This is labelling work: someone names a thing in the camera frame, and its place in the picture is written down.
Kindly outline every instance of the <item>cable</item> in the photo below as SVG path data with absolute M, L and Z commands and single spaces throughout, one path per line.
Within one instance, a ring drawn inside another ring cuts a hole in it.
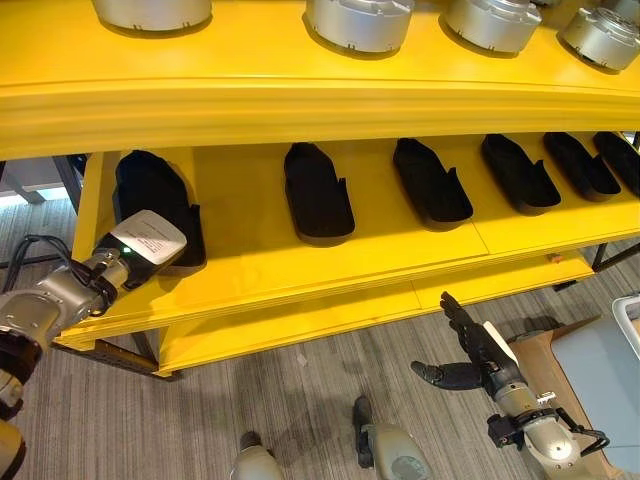
M 579 433 L 580 435 L 586 435 L 588 437 L 595 438 L 595 441 L 591 445 L 589 445 L 584 450 L 582 450 L 582 452 L 580 452 L 581 457 L 586 457 L 587 455 L 590 455 L 599 450 L 602 450 L 607 445 L 609 445 L 609 443 L 611 443 L 611 441 L 609 440 L 609 438 L 604 432 L 601 432 L 600 430 L 589 430 L 584 428 L 584 426 L 582 425 L 578 425 L 573 420 L 573 418 L 569 416 L 569 414 L 565 411 L 564 408 L 557 408 L 556 413 L 560 418 L 562 418 L 562 420 L 564 420 L 564 423 L 567 424 L 567 426 L 569 427 L 569 431 L 571 433 Z
M 2 291 L 0 293 L 6 293 L 13 289 L 20 269 L 25 261 L 25 256 L 29 247 L 37 242 L 46 242 L 56 251 L 58 257 L 64 262 L 71 274 L 74 276 L 80 284 L 90 288 L 102 299 L 102 308 L 97 311 L 91 312 L 92 317 L 99 317 L 113 305 L 115 302 L 118 291 L 117 289 L 105 280 L 101 274 L 104 272 L 104 265 L 98 264 L 95 269 L 87 267 L 85 264 L 80 263 L 71 258 L 71 252 L 67 245 L 58 237 L 52 235 L 25 235 L 24 238 L 18 243 L 11 258 L 9 260 L 9 266 L 7 267 L 7 276 L 5 278 Z
M 60 256 L 58 254 L 51 255 L 38 255 L 36 257 L 25 258 L 22 262 L 22 266 L 25 265 L 34 265 L 36 263 L 46 263 L 46 262 L 54 262 L 60 261 Z M 6 270 L 9 267 L 9 262 L 0 262 L 0 270 Z

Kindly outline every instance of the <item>gray carpet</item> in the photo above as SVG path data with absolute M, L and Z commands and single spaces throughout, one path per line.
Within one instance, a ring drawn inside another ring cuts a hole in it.
M 62 201 L 0 210 L 0 258 L 27 229 L 70 241 L 73 222 Z M 26 268 L 20 285 L 46 271 Z M 636 256 L 561 293 L 544 289 L 469 310 L 509 337 L 548 317 L 569 324 L 608 312 L 614 298 L 639 287 Z M 429 387 L 409 369 L 414 359 L 465 360 L 442 314 L 199 367 L 171 384 L 50 352 L 15 422 L 29 445 L 17 478 L 227 479 L 238 438 L 255 429 L 288 479 L 373 480 L 353 449 L 350 408 L 361 393 L 376 420 L 415 436 L 438 479 L 543 478 L 514 448 L 499 451 L 486 437 L 496 409 L 483 392 Z

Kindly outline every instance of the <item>white label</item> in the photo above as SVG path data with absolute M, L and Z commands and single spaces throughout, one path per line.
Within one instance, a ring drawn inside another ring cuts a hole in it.
M 130 216 L 111 235 L 155 265 L 162 265 L 187 245 L 180 230 L 151 210 Z

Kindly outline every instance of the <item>yellow shelving unit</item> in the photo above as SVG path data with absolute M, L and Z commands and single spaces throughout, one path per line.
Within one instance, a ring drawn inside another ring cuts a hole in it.
M 300 140 L 640 130 L 640 62 L 616 75 L 558 43 L 563 2 L 515 58 L 462 45 L 418 2 L 386 58 L 313 39 L 303 0 L 215 0 L 176 38 L 101 25 L 89 0 L 0 2 L 0 160 Z
M 588 134 L 577 136 L 587 144 Z M 305 245 L 295 234 L 284 193 L 289 144 L 154 150 L 182 175 L 192 201 L 201 206 L 207 265 L 184 279 L 152 279 L 104 317 L 85 320 L 59 341 L 86 345 L 98 338 L 190 321 L 214 322 L 243 312 L 259 318 L 262 310 L 278 305 L 445 274 L 454 274 L 458 281 L 493 265 L 510 267 L 519 259 L 640 233 L 640 201 L 629 191 L 602 204 L 582 200 L 551 161 L 548 171 L 562 203 L 538 217 L 518 214 L 489 176 L 480 155 L 482 138 L 422 139 L 447 167 L 458 167 L 475 208 L 472 221 L 449 232 L 425 230 L 414 215 L 394 173 L 394 140 L 318 143 L 334 160 L 338 175 L 347 178 L 356 219 L 353 237 L 331 248 Z M 517 140 L 532 158 L 543 155 L 540 134 L 519 135 Z M 98 154 L 89 162 L 74 243 L 79 259 L 89 256 L 115 224 L 114 171 L 126 153 Z M 518 269 L 510 268 L 516 272 L 514 285 L 519 285 Z M 530 288 L 531 283 L 527 278 L 522 285 Z M 277 335 L 289 336 L 283 332 Z
M 443 28 L 446 4 L 418 1 L 402 48 L 370 56 L 311 35 L 304 0 L 215 0 L 210 25 L 173 38 L 115 33 L 89 0 L 0 1 L 0 161 L 105 152 L 87 166 L 76 258 L 114 225 L 114 170 L 132 148 L 168 160 L 202 207 L 201 271 L 154 278 L 57 341 L 90 349 L 160 329 L 166 374 L 430 312 L 443 288 L 472 302 L 582 278 L 591 270 L 574 249 L 638 235 L 626 188 L 587 202 L 549 160 L 562 203 L 521 216 L 480 143 L 523 132 L 511 136 L 537 160 L 548 159 L 540 132 L 640 130 L 640 61 L 612 75 L 561 46 L 575 2 L 545 9 L 513 58 Z M 458 167 L 472 221 L 420 225 L 392 168 L 398 137 L 422 137 Z M 579 135 L 594 152 L 590 137 Z M 347 178 L 357 226 L 344 245 L 313 248 L 293 231 L 283 160 L 294 141 L 317 142 Z

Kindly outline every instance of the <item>metal frame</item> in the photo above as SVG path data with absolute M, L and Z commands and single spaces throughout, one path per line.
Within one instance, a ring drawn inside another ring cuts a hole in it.
M 44 197 L 40 195 L 38 192 L 27 192 L 20 182 L 11 175 L 9 172 L 4 171 L 4 167 L 7 162 L 0 162 L 0 181 L 4 180 L 4 182 L 13 190 L 15 193 L 24 198 L 28 203 L 38 205 L 40 203 L 44 203 Z
M 613 267 L 614 265 L 617 265 L 618 263 L 626 260 L 627 258 L 640 253 L 640 242 L 639 242 L 627 248 L 626 250 L 623 250 L 622 252 L 615 254 L 613 257 L 607 258 L 606 260 L 602 260 L 607 250 L 607 245 L 609 244 L 601 243 L 600 245 L 598 245 L 596 256 L 594 257 L 593 263 L 591 264 L 591 269 L 595 273 L 599 273 L 603 270 L 606 270 L 607 268 Z M 554 285 L 553 289 L 556 292 L 559 292 L 561 290 L 564 290 L 565 288 L 569 288 L 570 286 L 575 285 L 576 283 L 578 283 L 577 280 L 571 280 L 570 282 L 559 283 L 557 285 Z
M 67 190 L 69 200 L 71 200 L 71 205 L 73 205 L 73 209 L 76 211 L 76 215 L 80 208 L 80 194 L 82 193 L 82 182 L 80 181 L 78 172 L 73 167 L 73 161 L 77 156 L 78 155 L 54 155 L 52 157 L 53 163 L 60 175 L 60 180 L 62 180 L 62 184 Z
M 151 351 L 151 347 L 146 340 L 146 336 L 142 332 L 138 332 L 138 334 L 134 335 L 136 345 L 139 345 L 138 341 L 140 341 L 140 336 L 144 337 L 146 348 L 149 349 L 147 352 L 142 351 L 141 354 L 118 347 L 117 345 L 114 345 L 113 343 L 107 342 L 105 340 L 96 340 L 95 348 L 89 351 L 78 351 L 57 343 L 53 343 L 52 347 L 56 350 L 71 353 L 72 355 L 76 355 L 78 357 L 87 358 L 95 362 L 99 362 L 105 365 L 111 365 L 112 367 L 117 367 L 122 370 L 127 370 L 139 375 L 155 378 L 157 380 L 163 380 L 165 382 L 173 382 L 181 378 L 179 372 L 173 373 L 170 377 L 160 377 L 154 374 L 154 372 L 157 372 L 159 368 L 158 361 Z

